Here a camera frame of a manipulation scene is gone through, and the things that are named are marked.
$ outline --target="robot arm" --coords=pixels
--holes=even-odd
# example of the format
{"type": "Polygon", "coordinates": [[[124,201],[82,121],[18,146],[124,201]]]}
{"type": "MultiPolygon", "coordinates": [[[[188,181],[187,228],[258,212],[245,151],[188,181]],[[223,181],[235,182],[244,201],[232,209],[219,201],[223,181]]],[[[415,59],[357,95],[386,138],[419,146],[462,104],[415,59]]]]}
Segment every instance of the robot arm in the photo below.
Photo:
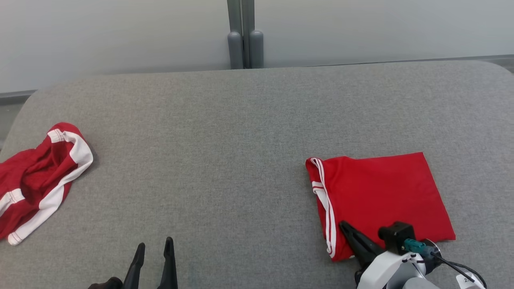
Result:
{"type": "Polygon", "coordinates": [[[357,289],[439,289],[425,275],[443,263],[473,282],[476,288],[487,288],[482,277],[479,276],[480,283],[458,268],[463,265],[443,259],[432,241],[416,241],[412,225],[396,222],[380,228],[378,236],[384,240],[386,250],[348,222],[339,223],[339,227],[361,265],[361,270],[355,273],[357,289]]]}

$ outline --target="white trim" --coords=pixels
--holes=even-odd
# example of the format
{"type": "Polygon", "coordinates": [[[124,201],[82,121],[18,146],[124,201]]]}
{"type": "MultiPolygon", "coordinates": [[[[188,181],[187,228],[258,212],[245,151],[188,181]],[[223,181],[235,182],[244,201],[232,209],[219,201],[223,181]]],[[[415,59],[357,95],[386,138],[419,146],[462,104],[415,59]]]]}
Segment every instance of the white trim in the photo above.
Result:
{"type": "Polygon", "coordinates": [[[71,159],[78,167],[64,176],[57,186],[53,188],[39,203],[39,211],[25,224],[21,225],[16,231],[9,234],[7,240],[11,245],[18,245],[23,239],[29,236],[41,224],[43,224],[61,205],[64,196],[64,185],[76,179],[93,162],[91,149],[82,137],[76,133],[60,130],[48,132],[52,143],[58,141],[72,142],[74,144],[69,152],[71,159]]]}
{"type": "Polygon", "coordinates": [[[325,171],[323,170],[323,163],[318,158],[311,158],[310,161],[318,168],[320,174],[320,182],[312,182],[313,192],[318,196],[323,208],[325,209],[325,236],[326,236],[326,251],[333,258],[336,255],[336,240],[337,230],[336,221],[334,217],[334,209],[325,185],[325,171]]]}
{"type": "Polygon", "coordinates": [[[19,201],[24,200],[25,197],[22,194],[20,189],[15,189],[10,192],[5,193],[5,195],[0,198],[0,216],[2,216],[7,208],[12,204],[16,204],[19,201]]]}

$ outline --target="wall baseboard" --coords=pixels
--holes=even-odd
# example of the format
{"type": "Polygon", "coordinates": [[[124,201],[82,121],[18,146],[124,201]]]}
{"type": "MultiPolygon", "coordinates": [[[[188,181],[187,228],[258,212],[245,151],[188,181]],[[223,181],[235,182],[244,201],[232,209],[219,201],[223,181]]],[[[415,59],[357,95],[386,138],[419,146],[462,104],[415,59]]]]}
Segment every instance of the wall baseboard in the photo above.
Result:
{"type": "Polygon", "coordinates": [[[415,62],[415,61],[444,61],[444,60],[479,60],[497,64],[506,70],[514,73],[514,54],[507,55],[489,55],[489,56],[471,56],[471,57],[453,57],[453,58],[434,58],[434,59],[414,59],[400,61],[379,61],[379,62],[360,62],[348,64],[331,64],[321,66],[339,66],[339,65],[356,65],[356,64],[374,64],[374,63],[393,63],[393,62],[415,62]]]}
{"type": "Polygon", "coordinates": [[[0,105],[24,103],[36,91],[0,93],[0,105]]]}

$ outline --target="folded red shirt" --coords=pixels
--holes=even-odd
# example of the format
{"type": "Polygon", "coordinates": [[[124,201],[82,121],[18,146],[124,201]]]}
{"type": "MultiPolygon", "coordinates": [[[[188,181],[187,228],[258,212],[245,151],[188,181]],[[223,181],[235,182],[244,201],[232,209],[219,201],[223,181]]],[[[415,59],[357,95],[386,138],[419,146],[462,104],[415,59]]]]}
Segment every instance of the folded red shirt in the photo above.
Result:
{"type": "Polygon", "coordinates": [[[339,222],[347,221],[384,247],[378,229],[395,221],[414,226],[418,240],[455,240],[448,213],[423,153],[305,162],[332,261],[353,255],[339,222]]]}
{"type": "Polygon", "coordinates": [[[0,164],[0,239],[17,245],[68,196],[71,182],[93,162],[80,131],[58,123],[35,149],[0,164]]]}

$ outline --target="gray fabric surface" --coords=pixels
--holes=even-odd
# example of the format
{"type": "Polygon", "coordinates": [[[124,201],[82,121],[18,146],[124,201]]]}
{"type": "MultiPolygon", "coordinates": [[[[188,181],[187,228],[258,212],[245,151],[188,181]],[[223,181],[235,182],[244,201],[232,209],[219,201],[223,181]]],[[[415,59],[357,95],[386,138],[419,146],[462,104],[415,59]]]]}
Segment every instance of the gray fabric surface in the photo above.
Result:
{"type": "MultiPolygon", "coordinates": [[[[0,161],[67,121],[95,162],[31,236],[0,242],[0,287],[123,279],[145,242],[140,284],[156,288],[172,236],[180,288],[353,288],[356,260],[326,253],[305,160],[422,151],[457,235],[443,255],[508,288],[513,96],[508,71],[475,61],[118,75],[37,91],[0,161]]],[[[456,275],[428,279],[457,289],[456,275]]]]}

